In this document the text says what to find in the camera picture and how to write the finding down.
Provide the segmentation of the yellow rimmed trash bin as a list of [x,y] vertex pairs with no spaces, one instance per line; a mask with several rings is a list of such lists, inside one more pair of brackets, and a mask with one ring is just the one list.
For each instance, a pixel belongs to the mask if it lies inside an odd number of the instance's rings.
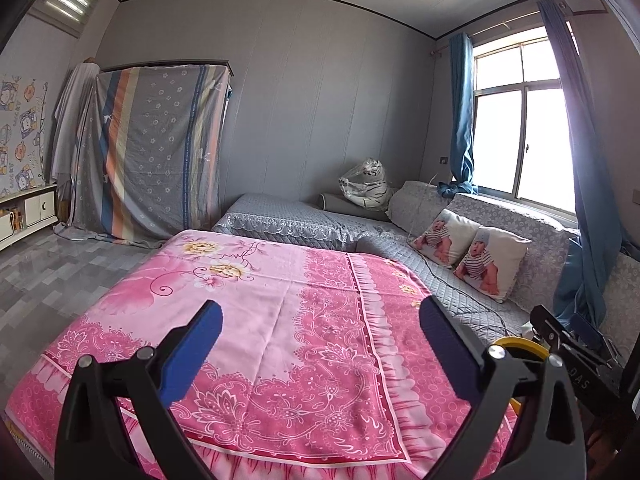
[[544,388],[544,362],[549,351],[522,337],[502,337],[488,350],[496,371],[510,393],[509,404],[520,416],[527,403],[537,402]]

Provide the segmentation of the blue curtain right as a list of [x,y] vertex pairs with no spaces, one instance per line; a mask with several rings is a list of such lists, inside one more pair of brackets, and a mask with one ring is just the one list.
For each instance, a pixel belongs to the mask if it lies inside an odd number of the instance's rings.
[[570,242],[553,311],[564,323],[582,318],[597,328],[606,315],[604,291],[618,255],[622,252],[637,259],[639,245],[620,220],[582,60],[565,15],[554,0],[540,0],[538,9],[565,96],[579,229],[579,237]]

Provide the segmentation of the blue curtain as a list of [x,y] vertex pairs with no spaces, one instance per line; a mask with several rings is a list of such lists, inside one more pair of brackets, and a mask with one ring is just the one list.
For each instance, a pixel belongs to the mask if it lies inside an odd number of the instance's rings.
[[570,242],[553,311],[564,323],[582,318],[597,328],[606,315],[604,291],[618,255],[622,252],[637,259],[639,245],[620,220],[582,60],[565,15],[554,0],[540,0],[538,9],[565,96],[579,229],[579,237]]
[[473,183],[474,81],[473,44],[464,32],[449,38],[452,123],[449,166],[452,180],[439,182],[437,191],[443,198],[459,193],[476,194]]

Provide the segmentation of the baby print pillow near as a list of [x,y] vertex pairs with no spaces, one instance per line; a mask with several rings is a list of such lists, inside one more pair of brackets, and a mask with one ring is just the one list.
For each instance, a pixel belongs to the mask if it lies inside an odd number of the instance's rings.
[[478,292],[503,302],[509,296],[532,241],[505,230],[480,228],[454,275]]

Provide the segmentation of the baby print pillow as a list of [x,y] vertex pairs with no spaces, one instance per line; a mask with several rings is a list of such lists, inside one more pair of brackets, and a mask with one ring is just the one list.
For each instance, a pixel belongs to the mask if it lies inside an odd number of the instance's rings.
[[427,259],[452,269],[464,257],[480,224],[443,209],[410,246]]
[[454,275],[478,292],[503,302],[509,296],[532,241],[505,230],[480,228]]

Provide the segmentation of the baby print pillow far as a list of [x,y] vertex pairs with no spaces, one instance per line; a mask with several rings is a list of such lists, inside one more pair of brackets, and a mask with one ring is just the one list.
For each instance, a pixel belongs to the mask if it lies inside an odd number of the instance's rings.
[[410,246],[427,259],[452,269],[464,257],[480,224],[443,209]]

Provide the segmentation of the pink floral table cloth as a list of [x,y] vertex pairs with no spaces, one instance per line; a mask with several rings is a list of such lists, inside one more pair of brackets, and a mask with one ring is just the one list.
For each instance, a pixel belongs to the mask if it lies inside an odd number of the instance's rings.
[[182,232],[58,335],[6,412],[51,457],[81,356],[129,358],[210,299],[224,326],[171,411],[218,478],[419,479],[470,410],[420,329],[427,296],[390,259]]

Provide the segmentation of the white low cabinet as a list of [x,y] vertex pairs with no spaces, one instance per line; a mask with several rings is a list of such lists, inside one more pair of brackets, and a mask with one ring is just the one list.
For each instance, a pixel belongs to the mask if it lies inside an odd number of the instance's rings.
[[56,185],[1,197],[0,250],[58,223]]

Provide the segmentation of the white tiger plush toy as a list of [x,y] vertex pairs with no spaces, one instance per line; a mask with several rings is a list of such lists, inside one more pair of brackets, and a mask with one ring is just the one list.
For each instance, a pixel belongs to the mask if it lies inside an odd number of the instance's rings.
[[371,157],[339,177],[338,186],[346,200],[367,210],[385,210],[393,195],[382,162]]

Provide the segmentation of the window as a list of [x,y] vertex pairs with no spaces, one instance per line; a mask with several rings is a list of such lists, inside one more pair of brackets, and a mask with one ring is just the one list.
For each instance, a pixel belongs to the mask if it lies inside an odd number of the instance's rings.
[[542,26],[473,48],[474,183],[503,200],[575,214],[570,128]]

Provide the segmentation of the grey rolled cushion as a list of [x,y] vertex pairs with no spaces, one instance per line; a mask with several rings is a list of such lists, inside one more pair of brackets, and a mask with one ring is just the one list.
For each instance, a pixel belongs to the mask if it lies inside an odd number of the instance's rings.
[[376,221],[388,220],[384,211],[370,210],[357,206],[350,200],[346,200],[343,195],[320,193],[318,198],[318,207],[322,210],[333,212],[334,214],[348,214],[349,216]]

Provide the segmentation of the striped grey cloth cover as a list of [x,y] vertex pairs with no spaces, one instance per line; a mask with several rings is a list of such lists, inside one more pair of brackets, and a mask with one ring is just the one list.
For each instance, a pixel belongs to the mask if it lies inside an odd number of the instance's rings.
[[231,96],[224,64],[132,66],[92,78],[58,234],[158,247],[219,217],[219,155]]

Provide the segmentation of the blue curtain left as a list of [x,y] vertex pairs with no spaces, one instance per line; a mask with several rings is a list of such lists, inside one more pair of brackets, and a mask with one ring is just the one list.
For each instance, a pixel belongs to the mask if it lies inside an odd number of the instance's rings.
[[443,198],[459,193],[476,194],[473,183],[474,81],[473,44],[464,32],[449,38],[452,123],[449,166],[452,180],[439,182],[437,191]]

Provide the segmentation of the white hanging cloth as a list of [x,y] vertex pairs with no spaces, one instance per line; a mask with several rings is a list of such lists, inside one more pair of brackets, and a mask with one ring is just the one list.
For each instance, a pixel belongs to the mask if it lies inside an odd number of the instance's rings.
[[55,107],[50,177],[58,188],[64,188],[70,180],[76,132],[86,99],[99,72],[100,66],[94,58],[86,58],[77,64],[67,77]]

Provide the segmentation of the cartoon wall poster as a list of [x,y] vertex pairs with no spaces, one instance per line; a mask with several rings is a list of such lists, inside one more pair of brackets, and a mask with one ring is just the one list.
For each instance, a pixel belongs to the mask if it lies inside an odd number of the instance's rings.
[[1,75],[0,190],[2,197],[41,188],[48,83]]

